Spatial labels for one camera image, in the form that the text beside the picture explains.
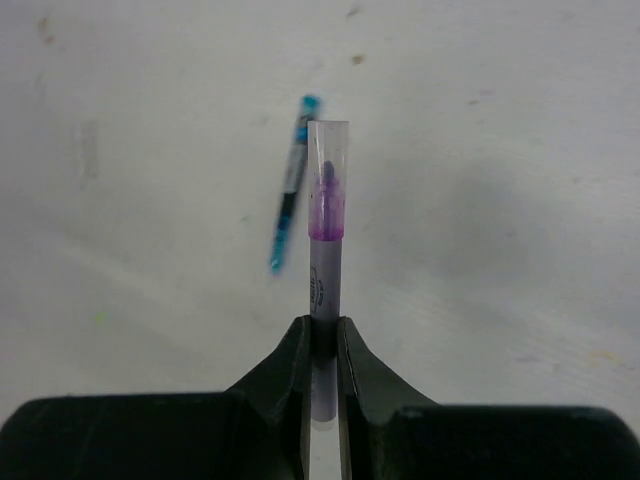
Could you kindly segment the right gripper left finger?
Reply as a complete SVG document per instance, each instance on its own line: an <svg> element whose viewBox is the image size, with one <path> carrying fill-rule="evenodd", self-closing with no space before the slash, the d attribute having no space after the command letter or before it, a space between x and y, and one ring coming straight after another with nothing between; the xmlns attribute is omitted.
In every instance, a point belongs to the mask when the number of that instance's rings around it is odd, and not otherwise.
<svg viewBox="0 0 640 480"><path fill-rule="evenodd" d="M311 322L225 391L31 400L1 428L4 479L306 479Z"/></svg>

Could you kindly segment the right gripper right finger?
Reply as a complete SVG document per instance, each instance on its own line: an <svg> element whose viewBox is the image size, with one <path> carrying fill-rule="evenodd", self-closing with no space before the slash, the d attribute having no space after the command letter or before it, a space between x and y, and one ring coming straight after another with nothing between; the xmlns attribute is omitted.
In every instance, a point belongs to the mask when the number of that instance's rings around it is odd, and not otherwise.
<svg viewBox="0 0 640 480"><path fill-rule="evenodd" d="M444 405L337 327L345 479L636 479L639 441L589 406Z"/></svg>

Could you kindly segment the purple highlighter pen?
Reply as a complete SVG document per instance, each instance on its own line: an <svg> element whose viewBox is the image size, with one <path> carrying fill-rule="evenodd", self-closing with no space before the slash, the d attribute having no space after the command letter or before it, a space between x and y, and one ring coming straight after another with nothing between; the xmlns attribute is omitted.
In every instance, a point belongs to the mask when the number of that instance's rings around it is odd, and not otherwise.
<svg viewBox="0 0 640 480"><path fill-rule="evenodd" d="M320 431L337 417L337 326L340 318L349 123L308 127L311 317L311 423Z"/></svg>

